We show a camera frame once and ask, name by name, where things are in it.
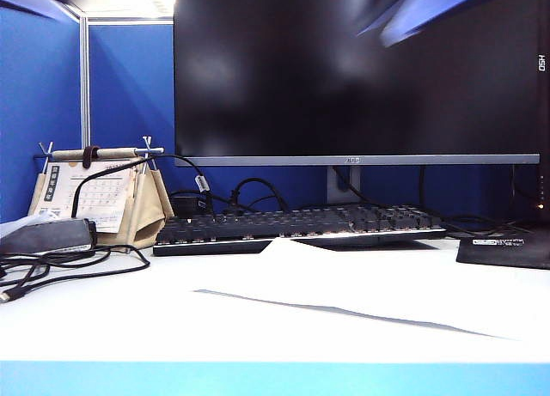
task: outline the black monitor screen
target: black monitor screen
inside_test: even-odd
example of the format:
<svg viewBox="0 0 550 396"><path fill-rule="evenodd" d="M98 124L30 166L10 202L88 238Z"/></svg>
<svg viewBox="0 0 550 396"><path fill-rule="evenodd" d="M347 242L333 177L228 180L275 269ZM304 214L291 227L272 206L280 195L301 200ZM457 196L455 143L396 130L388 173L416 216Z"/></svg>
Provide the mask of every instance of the black monitor screen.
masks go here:
<svg viewBox="0 0 550 396"><path fill-rule="evenodd" d="M540 0L177 0L177 151L538 154L540 14Z"/></svg>

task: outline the calendar page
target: calendar page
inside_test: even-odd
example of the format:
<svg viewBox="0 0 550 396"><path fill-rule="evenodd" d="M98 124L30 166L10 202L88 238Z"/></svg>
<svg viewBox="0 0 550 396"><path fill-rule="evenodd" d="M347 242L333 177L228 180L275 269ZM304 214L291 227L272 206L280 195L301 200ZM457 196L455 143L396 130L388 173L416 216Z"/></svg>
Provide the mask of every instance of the calendar page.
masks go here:
<svg viewBox="0 0 550 396"><path fill-rule="evenodd" d="M70 217L76 187L86 177L135 160L93 161L88 169L79 161L50 162L37 211L49 210L60 218ZM86 183L80 191L76 217L95 222L98 232L118 233L126 198L134 190L135 174L136 168L128 168Z"/></svg>

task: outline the monitor bezel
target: monitor bezel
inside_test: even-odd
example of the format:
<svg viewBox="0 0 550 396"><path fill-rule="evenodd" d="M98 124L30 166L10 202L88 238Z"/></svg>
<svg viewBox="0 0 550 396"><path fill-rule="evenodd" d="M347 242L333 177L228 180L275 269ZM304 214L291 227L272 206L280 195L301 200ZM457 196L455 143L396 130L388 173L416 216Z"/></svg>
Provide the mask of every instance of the monitor bezel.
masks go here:
<svg viewBox="0 0 550 396"><path fill-rule="evenodd" d="M540 0L539 3L539 47L538 55L544 54L548 58L548 44L550 34L547 33L550 0ZM175 14L173 34L175 36ZM176 53L174 53L174 148L178 152L177 134L175 124L177 121L177 100L176 94ZM268 166L412 166L412 165L514 165L533 164L547 167L550 171L550 119L548 119L548 108L550 97L548 97L547 71L539 71L539 111L537 128L539 130L540 146L538 153L532 154L435 154L435 155L287 155L287 156L188 156L194 164L201 167L268 167ZM176 160L177 167L189 167L181 160Z"/></svg>

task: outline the cable clip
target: cable clip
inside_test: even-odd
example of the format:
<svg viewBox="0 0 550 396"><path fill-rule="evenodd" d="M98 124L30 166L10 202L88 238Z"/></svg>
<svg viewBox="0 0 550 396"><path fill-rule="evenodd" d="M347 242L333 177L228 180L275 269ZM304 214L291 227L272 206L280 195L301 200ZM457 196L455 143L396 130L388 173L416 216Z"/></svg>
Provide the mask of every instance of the cable clip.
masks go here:
<svg viewBox="0 0 550 396"><path fill-rule="evenodd" d="M210 187L208 186L208 182L206 181L206 178L204 175L198 175L195 177L195 183L197 183L197 186L199 187L200 192L209 192Z"/></svg>

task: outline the power adapter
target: power adapter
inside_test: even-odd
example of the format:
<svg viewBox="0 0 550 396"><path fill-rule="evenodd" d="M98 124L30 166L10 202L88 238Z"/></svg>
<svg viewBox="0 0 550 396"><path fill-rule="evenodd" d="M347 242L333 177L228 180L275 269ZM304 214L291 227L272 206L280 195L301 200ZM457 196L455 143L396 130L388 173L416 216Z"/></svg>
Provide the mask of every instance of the power adapter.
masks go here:
<svg viewBox="0 0 550 396"><path fill-rule="evenodd" d="M179 218L193 218L206 214L206 203L199 197L174 196L170 202L174 214Z"/></svg>
<svg viewBox="0 0 550 396"><path fill-rule="evenodd" d="M94 222L71 218L21 227L0 239L0 253L81 252L96 242Z"/></svg>

